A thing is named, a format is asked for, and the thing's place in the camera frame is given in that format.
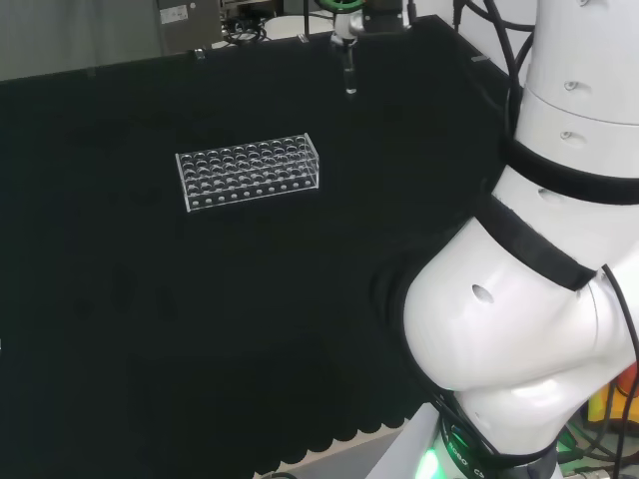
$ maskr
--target table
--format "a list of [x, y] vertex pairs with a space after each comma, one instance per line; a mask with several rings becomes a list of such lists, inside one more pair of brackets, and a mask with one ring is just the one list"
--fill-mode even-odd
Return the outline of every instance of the table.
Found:
[[[1, 84], [0, 475], [243, 479], [409, 417], [371, 279], [502, 168], [459, 41], [362, 40], [354, 100], [328, 35]], [[304, 132], [319, 192], [187, 215], [174, 153]]]

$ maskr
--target cable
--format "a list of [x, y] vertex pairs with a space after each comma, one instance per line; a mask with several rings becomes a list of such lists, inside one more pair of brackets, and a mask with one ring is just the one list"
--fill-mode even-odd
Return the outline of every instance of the cable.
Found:
[[[610, 424], [610, 416], [612, 415], [612, 395], [614, 394], [616, 387], [616, 382], [612, 381], [608, 385], [608, 402], [606, 403], [606, 411], [603, 416], [603, 422], [597, 433], [597, 436], [593, 439], [590, 437], [585, 431], [583, 431], [576, 424], [568, 423], [570, 427], [572, 427], [577, 433], [586, 439], [589, 442], [589, 446], [585, 449], [579, 449], [578, 447], [574, 448], [571, 451], [562, 451], [557, 454], [557, 462], [559, 464], [565, 464], [567, 462], [577, 461], [582, 459], [584, 456], [590, 457], [592, 459], [598, 459], [603, 461], [612, 461], [614, 460], [614, 454], [612, 451], [601, 445], [601, 441], [606, 435], [606, 431], [608, 430], [608, 425]], [[599, 449], [603, 453], [607, 454], [606, 456], [593, 454], [595, 449]]]
[[[484, 20], [487, 20], [489, 22], [493, 22], [493, 19], [490, 18], [490, 17], [494, 17], [494, 16], [490, 13], [490, 10], [488, 8], [486, 8], [486, 10], [488, 10], [486, 12], [486, 11], [482, 10], [481, 7], [479, 7], [472, 0], [461, 0], [461, 1], [464, 3], [464, 6], [468, 7], [468, 9], [472, 13], [480, 16]], [[515, 30], [517, 32], [534, 32], [534, 30], [535, 30], [535, 26], [534, 25], [522, 25], [522, 24], [519, 24], [519, 23], [508, 22], [506, 20], [503, 20], [503, 25], [508, 30]]]
[[521, 46], [521, 50], [517, 54], [517, 58], [515, 58], [515, 67], [517, 68], [517, 73], [521, 72], [521, 67], [523, 67], [523, 62], [526, 60], [528, 53], [530, 53], [530, 49], [532, 48], [532, 42], [535, 39], [535, 32], [532, 32], [526, 38], [526, 41], [523, 42]]
[[[255, 18], [229, 18], [225, 21], [227, 33], [224, 36], [224, 40], [229, 45], [237, 45], [239, 47], [271, 40], [267, 37], [267, 30], [264, 28], [264, 23], [264, 21]], [[236, 36], [242, 37], [243, 35], [251, 35], [251, 38], [236, 38]]]
[[332, 17], [329, 17], [328, 15], [320, 15], [319, 13], [310, 13], [309, 16], [316, 17], [316, 18], [324, 18], [325, 20], [332, 20]]
[[[619, 285], [617, 278], [613, 274], [608, 264], [604, 264], [603, 272], [605, 272], [606, 276], [608, 276], [608, 280], [610, 281], [610, 284], [612, 285], [612, 288], [617, 295], [617, 300], [619, 301], [619, 305], [621, 306], [621, 310], [623, 311], [623, 317], [626, 320], [626, 326], [628, 327], [628, 332], [630, 333], [632, 347], [635, 350], [635, 357], [637, 362], [639, 362], [639, 338], [637, 337], [637, 331], [635, 329], [635, 324], [632, 321], [632, 314], [630, 314], [628, 303], [626, 302], [626, 298], [623, 295], [623, 291], [621, 290], [621, 286]], [[637, 392], [637, 387], [639, 387], [639, 374], [635, 375], [635, 378], [632, 381], [632, 387], [628, 392], [628, 399], [626, 400], [626, 404], [623, 408], [623, 414], [621, 415], [621, 431], [619, 432], [619, 441], [617, 442], [617, 453], [615, 456], [615, 467], [612, 472], [612, 479], [619, 479], [621, 460], [623, 458], [623, 443], [626, 438], [626, 428], [628, 426], [628, 416], [630, 415], [630, 406], [632, 405], [632, 399], [635, 397], [635, 393]]]
[[503, 20], [499, 15], [497, 6], [494, 0], [484, 0], [486, 10], [492, 17], [492, 24], [497, 32], [497, 38], [501, 44], [501, 50], [503, 51], [504, 59], [506, 60], [506, 66], [508, 67], [508, 80], [510, 87], [506, 96], [506, 107], [504, 109], [504, 130], [507, 138], [512, 137], [515, 126], [517, 125], [517, 117], [519, 116], [519, 106], [521, 104], [521, 86], [519, 85], [519, 74], [517, 72], [517, 65], [515, 56], [512, 53], [512, 45], [510, 45], [510, 39], [508, 33], [503, 24]]
[[302, 0], [304, 3], [304, 36], [310, 40], [311, 27], [309, 26], [309, 2], [310, 0]]

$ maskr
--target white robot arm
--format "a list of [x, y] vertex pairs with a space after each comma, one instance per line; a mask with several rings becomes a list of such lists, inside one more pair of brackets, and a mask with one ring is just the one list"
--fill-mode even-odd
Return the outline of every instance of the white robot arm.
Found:
[[[561, 428], [635, 361], [601, 268], [639, 318], [639, 2], [537, 11], [509, 166], [480, 218], [417, 275], [403, 325], [419, 367], [495, 452], [523, 466], [550, 457], [535, 474], [556, 479]], [[354, 37], [358, 24], [351, 14], [335, 29]], [[445, 433], [435, 449], [447, 478], [484, 477], [460, 467]]]

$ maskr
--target label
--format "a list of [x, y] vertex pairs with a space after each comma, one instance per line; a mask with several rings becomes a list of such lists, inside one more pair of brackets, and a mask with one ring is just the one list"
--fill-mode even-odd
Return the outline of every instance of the label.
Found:
[[180, 5], [179, 7], [165, 8], [160, 10], [160, 19], [162, 24], [179, 22], [181, 20], [189, 20], [189, 12], [186, 5]]

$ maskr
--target wall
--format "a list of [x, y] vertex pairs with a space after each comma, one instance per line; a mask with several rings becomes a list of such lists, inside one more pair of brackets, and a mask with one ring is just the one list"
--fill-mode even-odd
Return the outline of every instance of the wall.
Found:
[[[485, 9], [482, 0], [474, 0], [477, 5]], [[446, 23], [452, 25], [452, 0], [415, 0], [417, 14], [439, 15]], [[501, 17], [514, 23], [534, 24], [537, 12], [537, 0], [495, 0]], [[501, 46], [491, 23], [479, 18], [468, 9], [464, 9], [459, 29], [461, 35], [472, 43], [477, 50], [505, 70], [506, 65], [501, 53]], [[527, 33], [509, 32], [510, 42], [515, 55], [527, 37]], [[526, 61], [521, 71], [521, 79], [525, 78], [528, 70]]]

